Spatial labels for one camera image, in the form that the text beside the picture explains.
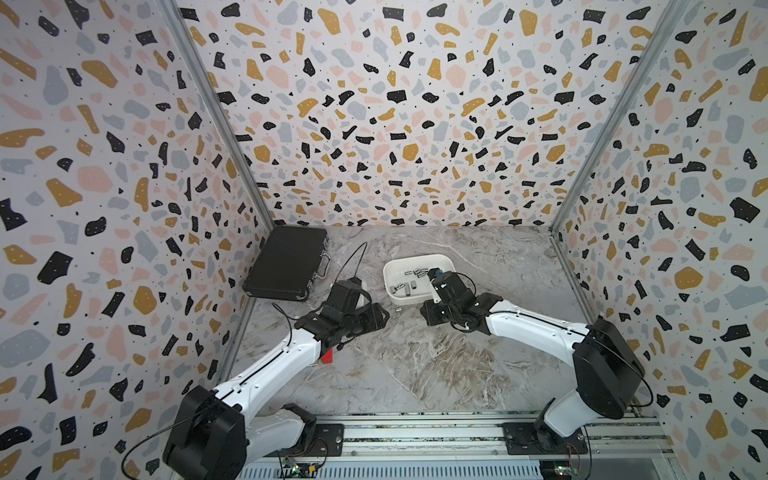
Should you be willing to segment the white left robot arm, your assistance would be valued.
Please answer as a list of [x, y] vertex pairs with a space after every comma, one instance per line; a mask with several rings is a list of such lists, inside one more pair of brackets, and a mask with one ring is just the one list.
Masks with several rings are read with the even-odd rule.
[[177, 412], [162, 461], [183, 479], [235, 479], [250, 462], [304, 453], [314, 442], [315, 415], [286, 404], [261, 409], [327, 352], [383, 329], [388, 312], [357, 277], [335, 282], [320, 307], [292, 320], [288, 335], [250, 367], [218, 386], [197, 386]]

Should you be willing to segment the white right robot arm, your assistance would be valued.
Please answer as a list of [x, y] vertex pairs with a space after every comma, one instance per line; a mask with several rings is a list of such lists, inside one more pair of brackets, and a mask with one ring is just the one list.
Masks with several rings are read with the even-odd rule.
[[458, 272], [429, 271], [433, 298], [420, 313], [430, 326], [448, 324], [461, 333], [480, 332], [526, 344], [564, 362], [576, 387], [550, 400], [533, 423], [529, 440], [547, 449], [598, 418], [619, 420], [632, 403], [645, 372], [612, 323], [558, 320], [524, 309], [499, 295], [477, 294]]

